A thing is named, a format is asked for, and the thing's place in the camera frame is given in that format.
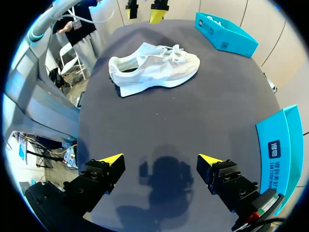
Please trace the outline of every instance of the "gray machine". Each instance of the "gray machine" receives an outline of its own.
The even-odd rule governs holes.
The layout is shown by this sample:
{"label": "gray machine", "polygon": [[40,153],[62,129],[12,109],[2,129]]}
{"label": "gray machine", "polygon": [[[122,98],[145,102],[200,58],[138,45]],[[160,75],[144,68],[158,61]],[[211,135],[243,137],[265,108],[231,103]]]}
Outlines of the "gray machine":
{"label": "gray machine", "polygon": [[57,0],[22,40],[7,77],[3,96],[2,135],[13,131],[70,143],[77,138],[79,109],[47,76],[45,59],[51,24],[80,0]]}

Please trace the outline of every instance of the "cyan box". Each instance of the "cyan box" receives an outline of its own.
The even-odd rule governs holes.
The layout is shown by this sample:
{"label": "cyan box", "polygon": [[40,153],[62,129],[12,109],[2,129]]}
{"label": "cyan box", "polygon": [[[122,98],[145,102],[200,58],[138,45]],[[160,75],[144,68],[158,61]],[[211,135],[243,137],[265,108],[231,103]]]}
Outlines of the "cyan box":
{"label": "cyan box", "polygon": [[294,192],[304,162],[304,136],[297,105],[280,110],[256,125],[261,150],[262,194],[276,189],[285,199],[283,209]]}
{"label": "cyan box", "polygon": [[215,15],[197,12],[195,27],[218,50],[251,57],[258,46],[258,42],[239,26]]}

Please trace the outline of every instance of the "dark gray table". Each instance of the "dark gray table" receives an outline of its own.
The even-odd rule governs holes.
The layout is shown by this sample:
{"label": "dark gray table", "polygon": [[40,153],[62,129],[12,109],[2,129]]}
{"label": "dark gray table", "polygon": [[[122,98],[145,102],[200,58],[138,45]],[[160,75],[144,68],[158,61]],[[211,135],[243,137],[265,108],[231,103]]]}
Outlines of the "dark gray table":
{"label": "dark gray table", "polygon": [[[143,42],[179,44],[201,61],[195,78],[120,98],[109,80],[112,56]],[[80,113],[79,165],[124,153],[126,171],[91,213],[116,231],[230,231],[238,218],[212,196],[196,172],[197,155],[231,159],[260,182],[255,124],[279,111],[268,82],[251,58],[217,51],[194,21],[163,20],[117,29],[97,61]]]}

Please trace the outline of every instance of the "person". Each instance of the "person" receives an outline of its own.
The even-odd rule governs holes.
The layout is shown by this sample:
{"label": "person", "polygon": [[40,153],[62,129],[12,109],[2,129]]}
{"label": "person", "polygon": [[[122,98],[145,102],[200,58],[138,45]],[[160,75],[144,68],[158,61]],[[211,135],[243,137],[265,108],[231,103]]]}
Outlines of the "person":
{"label": "person", "polygon": [[81,62],[92,72],[93,67],[103,50],[102,41],[95,25],[75,18],[74,15],[92,20],[89,7],[96,6],[102,0],[82,0],[72,10],[66,11],[64,15],[73,14],[72,17],[63,17],[54,24],[53,33],[60,36],[64,34],[71,43]]}

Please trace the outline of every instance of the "black shirt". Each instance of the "black shirt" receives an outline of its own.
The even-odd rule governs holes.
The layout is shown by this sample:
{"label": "black shirt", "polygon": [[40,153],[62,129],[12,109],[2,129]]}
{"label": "black shirt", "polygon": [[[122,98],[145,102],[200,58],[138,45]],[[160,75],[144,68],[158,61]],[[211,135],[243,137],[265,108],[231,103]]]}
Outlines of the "black shirt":
{"label": "black shirt", "polygon": [[[96,5],[97,0],[82,0],[80,3],[74,6],[75,15],[88,20],[92,20],[89,11],[89,6],[96,6]],[[60,29],[63,29],[64,26],[70,21],[74,21],[73,17],[63,17],[61,20],[56,21],[53,33],[56,33]],[[74,46],[84,37],[86,37],[87,35],[96,30],[96,27],[93,23],[87,23],[81,20],[81,24],[82,27],[78,28],[77,30],[74,30],[74,28],[72,28],[69,32],[66,32],[68,41],[71,43],[72,46]]]}

